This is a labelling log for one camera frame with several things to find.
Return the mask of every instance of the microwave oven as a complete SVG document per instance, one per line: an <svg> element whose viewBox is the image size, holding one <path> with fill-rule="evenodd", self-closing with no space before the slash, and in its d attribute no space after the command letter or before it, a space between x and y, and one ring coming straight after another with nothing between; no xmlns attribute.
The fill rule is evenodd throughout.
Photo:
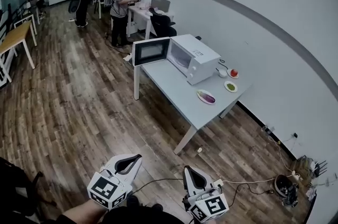
<svg viewBox="0 0 338 224"><path fill-rule="evenodd" d="M168 59L191 85L212 76L221 58L190 34L134 42L132 57L134 66Z"/></svg>

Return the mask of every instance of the gray t-shirt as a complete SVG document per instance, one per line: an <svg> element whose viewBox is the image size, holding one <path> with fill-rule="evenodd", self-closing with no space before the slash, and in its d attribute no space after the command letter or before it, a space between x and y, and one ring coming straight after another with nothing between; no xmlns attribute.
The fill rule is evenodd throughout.
<svg viewBox="0 0 338 224"><path fill-rule="evenodd" d="M114 4L110 9L110 15L119 18L125 17L128 14L128 4L119 5L117 2L122 0L113 0Z"/></svg>

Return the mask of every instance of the wooden floor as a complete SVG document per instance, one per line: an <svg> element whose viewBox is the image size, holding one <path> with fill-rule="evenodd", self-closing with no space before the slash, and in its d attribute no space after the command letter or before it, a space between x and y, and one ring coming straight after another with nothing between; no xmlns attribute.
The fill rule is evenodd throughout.
<svg viewBox="0 0 338 224"><path fill-rule="evenodd" d="M173 149L188 123L145 76L135 101L133 67L103 38L108 21L100 21L91 8L89 25L78 29L68 22L67 8L67 3L50 7L38 26L38 46L29 41L35 70L21 50L11 70L13 82L0 90L0 156L23 168L30 179L37 171L44 173L39 194L58 204L57 209L43 206L48 217L55 219L85 202L94 172L117 154L143 156L134 189L153 179L182 178L185 165L215 180L256 181L289 174L277 149L238 106L198 131L176 156ZM199 147L203 151L197 154ZM290 165L288 156L282 156ZM271 182L252 184L257 192L272 187ZM235 184L224 185L229 204L235 189ZM137 194L143 204L159 202L189 223L184 195L181 181L153 183ZM253 195L243 186L234 206L216 222L303 223L308 209L301 192L298 206L285 208L278 195Z"/></svg>

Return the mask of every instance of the green vegetable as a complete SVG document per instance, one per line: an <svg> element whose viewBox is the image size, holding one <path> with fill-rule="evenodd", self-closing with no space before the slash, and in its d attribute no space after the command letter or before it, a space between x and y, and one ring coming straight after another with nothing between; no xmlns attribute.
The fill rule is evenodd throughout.
<svg viewBox="0 0 338 224"><path fill-rule="evenodd" d="M229 84L227 84L227 86L228 86L229 90L231 90L231 91L235 90L234 85L232 85L232 84L229 83Z"/></svg>

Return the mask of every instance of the red tomato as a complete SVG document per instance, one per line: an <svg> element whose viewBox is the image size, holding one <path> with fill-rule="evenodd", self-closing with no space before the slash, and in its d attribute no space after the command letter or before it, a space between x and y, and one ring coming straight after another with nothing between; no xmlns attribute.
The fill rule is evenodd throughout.
<svg viewBox="0 0 338 224"><path fill-rule="evenodd" d="M238 71L236 69L231 69L230 74L232 77L236 77L238 75Z"/></svg>

